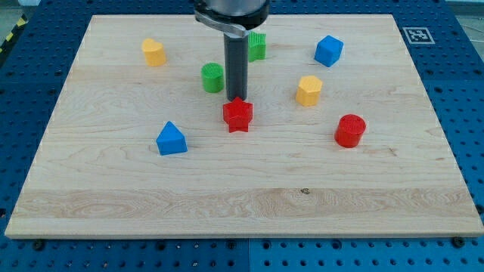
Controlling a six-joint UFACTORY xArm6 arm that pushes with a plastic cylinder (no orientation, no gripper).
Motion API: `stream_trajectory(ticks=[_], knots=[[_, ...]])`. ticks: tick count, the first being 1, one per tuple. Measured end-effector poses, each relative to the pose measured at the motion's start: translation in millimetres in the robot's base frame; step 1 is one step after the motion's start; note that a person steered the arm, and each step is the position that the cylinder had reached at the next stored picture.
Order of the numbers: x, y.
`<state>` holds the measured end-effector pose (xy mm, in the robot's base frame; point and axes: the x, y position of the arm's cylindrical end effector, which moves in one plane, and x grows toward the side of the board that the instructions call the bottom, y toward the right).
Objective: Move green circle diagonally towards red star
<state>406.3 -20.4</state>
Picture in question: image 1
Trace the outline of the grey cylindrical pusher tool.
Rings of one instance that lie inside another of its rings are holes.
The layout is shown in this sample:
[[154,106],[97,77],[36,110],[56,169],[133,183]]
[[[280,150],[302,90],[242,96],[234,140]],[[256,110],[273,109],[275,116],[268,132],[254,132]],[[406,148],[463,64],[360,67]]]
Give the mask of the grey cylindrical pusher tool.
[[224,34],[225,87],[229,101],[247,99],[248,36]]

